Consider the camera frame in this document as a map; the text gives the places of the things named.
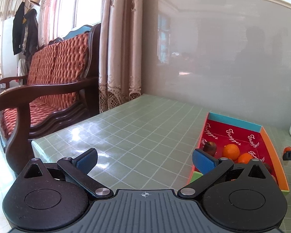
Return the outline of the colourful cardboard box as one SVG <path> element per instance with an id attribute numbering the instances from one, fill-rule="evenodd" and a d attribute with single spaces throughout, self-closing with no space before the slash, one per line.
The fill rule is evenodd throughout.
<path id="1" fill-rule="evenodd" d="M 283 194 L 287 195 L 290 192 L 276 149 L 263 126 L 209 112 L 197 148 L 202 149 L 207 142 L 216 144 L 214 157 L 217 159 L 223 156 L 224 146 L 234 144 L 238 146 L 241 155 L 247 153 L 268 164 Z"/>

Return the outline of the orange tangerine front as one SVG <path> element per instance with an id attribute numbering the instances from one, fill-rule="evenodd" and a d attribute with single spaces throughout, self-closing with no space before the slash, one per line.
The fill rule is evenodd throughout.
<path id="1" fill-rule="evenodd" d="M 238 157 L 237 163 L 248 163 L 252 159 L 253 159 L 253 156 L 251 154 L 244 153 Z"/>

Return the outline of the green grid tablecloth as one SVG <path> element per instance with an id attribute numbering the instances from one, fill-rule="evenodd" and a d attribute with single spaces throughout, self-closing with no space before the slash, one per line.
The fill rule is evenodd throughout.
<path id="1" fill-rule="evenodd" d="M 112 190 L 185 186 L 208 109 L 158 96 L 141 97 L 32 141 L 36 157 L 53 163 L 89 148 L 98 152 L 90 176 Z"/>

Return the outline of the dark brown fruit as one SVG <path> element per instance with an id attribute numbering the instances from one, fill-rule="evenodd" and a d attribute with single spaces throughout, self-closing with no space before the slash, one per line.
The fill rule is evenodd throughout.
<path id="1" fill-rule="evenodd" d="M 217 145 L 214 142 L 206 142 L 203 146 L 203 151 L 214 157 L 217 151 Z"/>

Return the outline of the straw hat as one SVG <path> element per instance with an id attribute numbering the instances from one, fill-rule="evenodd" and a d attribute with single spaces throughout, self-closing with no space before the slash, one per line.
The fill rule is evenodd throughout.
<path id="1" fill-rule="evenodd" d="M 32 3 L 33 5 L 40 6 L 41 0 L 29 0 L 29 2 Z"/>

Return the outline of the red hawthorn piece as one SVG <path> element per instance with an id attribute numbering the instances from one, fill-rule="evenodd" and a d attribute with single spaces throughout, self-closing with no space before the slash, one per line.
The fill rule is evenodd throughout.
<path id="1" fill-rule="evenodd" d="M 284 149 L 283 153 L 285 154 L 285 153 L 287 153 L 288 151 L 291 151 L 291 147 L 290 147 L 290 146 L 289 146 L 289 147 L 286 147 L 286 148 Z"/>

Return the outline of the wooden sofa with red cushions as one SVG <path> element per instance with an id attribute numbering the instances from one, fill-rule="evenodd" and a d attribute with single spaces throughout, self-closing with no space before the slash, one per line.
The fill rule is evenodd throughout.
<path id="1" fill-rule="evenodd" d="M 1 80 L 0 141 L 9 167 L 19 174 L 34 157 L 32 141 L 99 113 L 101 25 L 50 42 L 32 57 L 26 84 Z"/>

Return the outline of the beige lace curtain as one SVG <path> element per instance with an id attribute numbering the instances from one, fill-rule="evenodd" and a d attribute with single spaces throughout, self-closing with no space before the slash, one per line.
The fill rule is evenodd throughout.
<path id="1" fill-rule="evenodd" d="M 99 110 L 141 96 L 143 0 L 102 0 Z"/>

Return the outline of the orange tangerine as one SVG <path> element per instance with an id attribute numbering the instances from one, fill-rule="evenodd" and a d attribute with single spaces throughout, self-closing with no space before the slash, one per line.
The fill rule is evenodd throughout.
<path id="1" fill-rule="evenodd" d="M 253 159 L 253 156 L 251 154 L 244 153 L 238 157 L 237 163 L 248 163 L 252 159 Z"/>
<path id="2" fill-rule="evenodd" d="M 235 144 L 225 145 L 222 150 L 222 156 L 235 162 L 240 156 L 240 149 Z"/>

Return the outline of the dark coats on rack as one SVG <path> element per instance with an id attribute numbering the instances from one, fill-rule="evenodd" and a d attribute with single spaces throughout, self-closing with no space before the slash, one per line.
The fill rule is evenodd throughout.
<path id="1" fill-rule="evenodd" d="M 13 20 L 12 48 L 15 55 L 24 54 L 28 62 L 38 49 L 37 11 L 30 9 L 25 13 L 25 2 L 21 2 Z"/>

